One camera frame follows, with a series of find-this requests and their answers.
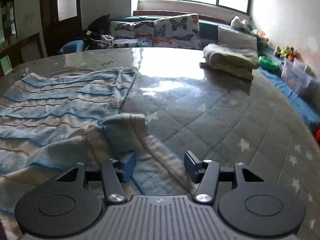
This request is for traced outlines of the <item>clear plastic storage box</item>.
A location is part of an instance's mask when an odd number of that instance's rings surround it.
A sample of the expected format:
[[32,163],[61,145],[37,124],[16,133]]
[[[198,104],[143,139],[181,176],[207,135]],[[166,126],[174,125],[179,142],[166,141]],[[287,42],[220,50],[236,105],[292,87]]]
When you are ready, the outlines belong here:
[[285,59],[283,61],[281,79],[296,93],[302,93],[308,89],[312,76],[295,67],[293,62]]

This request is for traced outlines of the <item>blue beige striped towel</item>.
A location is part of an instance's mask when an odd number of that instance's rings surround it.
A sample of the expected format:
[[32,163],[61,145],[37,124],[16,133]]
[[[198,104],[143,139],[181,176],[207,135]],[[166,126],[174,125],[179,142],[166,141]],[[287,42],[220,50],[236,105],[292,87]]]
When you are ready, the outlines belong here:
[[30,73],[1,98],[1,239],[18,239],[17,202],[78,162],[101,164],[136,152],[124,191],[194,194],[182,161],[146,127],[143,114],[120,106],[137,68],[111,68],[46,78]]

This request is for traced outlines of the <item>blue chair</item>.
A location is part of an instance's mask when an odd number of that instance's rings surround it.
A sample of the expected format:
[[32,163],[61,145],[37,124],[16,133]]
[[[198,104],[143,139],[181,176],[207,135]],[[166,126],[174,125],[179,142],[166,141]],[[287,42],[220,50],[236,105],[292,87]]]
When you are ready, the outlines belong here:
[[68,42],[65,44],[60,50],[59,54],[70,54],[70,53],[77,53],[84,51],[85,49],[85,43],[83,40],[75,40]]

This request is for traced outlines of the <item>dark wooden cabinet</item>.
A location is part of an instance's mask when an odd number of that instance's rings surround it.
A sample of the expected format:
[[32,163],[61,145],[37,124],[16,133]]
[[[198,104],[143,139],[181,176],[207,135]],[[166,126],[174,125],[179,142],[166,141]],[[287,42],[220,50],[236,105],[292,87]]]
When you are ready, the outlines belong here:
[[44,58],[39,33],[18,37],[15,0],[1,0],[1,76],[19,64]]

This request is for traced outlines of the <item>white plush toy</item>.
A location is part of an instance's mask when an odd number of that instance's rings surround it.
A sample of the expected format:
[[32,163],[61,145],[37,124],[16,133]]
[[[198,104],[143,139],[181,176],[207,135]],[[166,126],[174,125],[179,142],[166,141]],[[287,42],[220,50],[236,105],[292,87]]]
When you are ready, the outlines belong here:
[[251,29],[248,20],[241,20],[239,16],[232,18],[231,27],[234,29]]

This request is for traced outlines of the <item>folded yellow grey cloth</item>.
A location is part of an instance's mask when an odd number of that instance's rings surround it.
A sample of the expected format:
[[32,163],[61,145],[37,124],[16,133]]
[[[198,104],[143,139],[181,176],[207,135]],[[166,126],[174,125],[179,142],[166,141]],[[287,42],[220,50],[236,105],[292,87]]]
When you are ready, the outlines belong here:
[[253,80],[252,71],[260,67],[257,52],[252,49],[231,49],[210,43],[203,49],[204,65],[233,76]]

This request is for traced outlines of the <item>butterfly print pillow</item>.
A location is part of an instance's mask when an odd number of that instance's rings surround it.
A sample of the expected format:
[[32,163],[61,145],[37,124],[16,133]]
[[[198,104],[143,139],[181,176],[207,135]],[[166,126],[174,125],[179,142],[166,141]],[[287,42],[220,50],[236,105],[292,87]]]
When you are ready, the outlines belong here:
[[202,50],[198,14],[166,17],[154,24],[154,47]]

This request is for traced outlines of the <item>black bag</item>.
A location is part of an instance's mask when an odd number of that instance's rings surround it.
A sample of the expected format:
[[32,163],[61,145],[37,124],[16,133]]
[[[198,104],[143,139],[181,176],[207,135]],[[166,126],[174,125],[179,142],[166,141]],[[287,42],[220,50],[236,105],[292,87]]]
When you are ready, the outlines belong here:
[[87,30],[98,33],[101,35],[107,35],[110,29],[110,14],[103,15],[93,21],[88,27]]

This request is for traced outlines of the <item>grey white cushion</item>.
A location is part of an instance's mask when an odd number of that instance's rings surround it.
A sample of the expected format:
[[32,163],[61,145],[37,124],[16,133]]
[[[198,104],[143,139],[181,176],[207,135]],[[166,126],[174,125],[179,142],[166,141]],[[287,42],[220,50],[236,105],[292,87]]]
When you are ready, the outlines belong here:
[[218,26],[217,44],[250,57],[258,57],[257,38],[231,28]]

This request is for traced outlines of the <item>blue bench mat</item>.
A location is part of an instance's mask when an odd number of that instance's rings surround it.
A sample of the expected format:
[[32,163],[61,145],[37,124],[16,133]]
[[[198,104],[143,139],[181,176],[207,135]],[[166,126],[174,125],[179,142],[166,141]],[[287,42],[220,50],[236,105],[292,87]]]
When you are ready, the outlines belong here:
[[319,130],[319,109],[310,100],[301,98],[296,92],[290,88],[285,81],[276,74],[268,72],[262,67],[258,68],[262,74],[279,90],[288,100],[293,109],[303,119],[305,125],[315,134]]

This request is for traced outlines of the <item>butterfly print blanket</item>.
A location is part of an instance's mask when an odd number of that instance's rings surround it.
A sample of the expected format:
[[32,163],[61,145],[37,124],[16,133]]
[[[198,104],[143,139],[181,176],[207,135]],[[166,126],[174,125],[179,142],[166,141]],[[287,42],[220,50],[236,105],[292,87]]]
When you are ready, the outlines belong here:
[[107,38],[103,37],[102,42],[97,43],[97,49],[113,48],[140,48],[152,47],[155,33],[154,21],[123,22],[111,21],[100,29],[105,31]]

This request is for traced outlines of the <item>green plastic basin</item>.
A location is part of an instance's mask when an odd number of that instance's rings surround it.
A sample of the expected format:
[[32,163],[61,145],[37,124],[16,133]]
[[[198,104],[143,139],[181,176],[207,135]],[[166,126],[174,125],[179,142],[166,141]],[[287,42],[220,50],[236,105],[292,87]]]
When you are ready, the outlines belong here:
[[260,66],[268,71],[276,71],[279,69],[279,63],[265,56],[259,57]]

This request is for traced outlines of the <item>dark wooden door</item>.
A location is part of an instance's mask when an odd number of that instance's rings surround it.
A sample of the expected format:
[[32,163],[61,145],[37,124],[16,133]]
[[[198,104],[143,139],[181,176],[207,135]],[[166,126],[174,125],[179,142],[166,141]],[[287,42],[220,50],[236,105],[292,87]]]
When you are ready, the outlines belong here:
[[80,0],[40,0],[42,32],[48,56],[54,56],[82,31]]

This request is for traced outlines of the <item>grey quilted star table cover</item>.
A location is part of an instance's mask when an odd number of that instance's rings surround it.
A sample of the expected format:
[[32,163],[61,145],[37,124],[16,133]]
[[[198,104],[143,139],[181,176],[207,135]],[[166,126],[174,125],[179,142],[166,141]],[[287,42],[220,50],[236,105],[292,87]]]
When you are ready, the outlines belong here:
[[143,114],[148,132],[182,161],[192,150],[224,165],[242,162],[289,189],[306,207],[301,239],[319,239],[319,146],[279,90],[259,71],[246,81],[202,69],[202,51],[93,50],[24,63],[1,78],[1,98],[30,73],[53,78],[136,67],[121,113]]

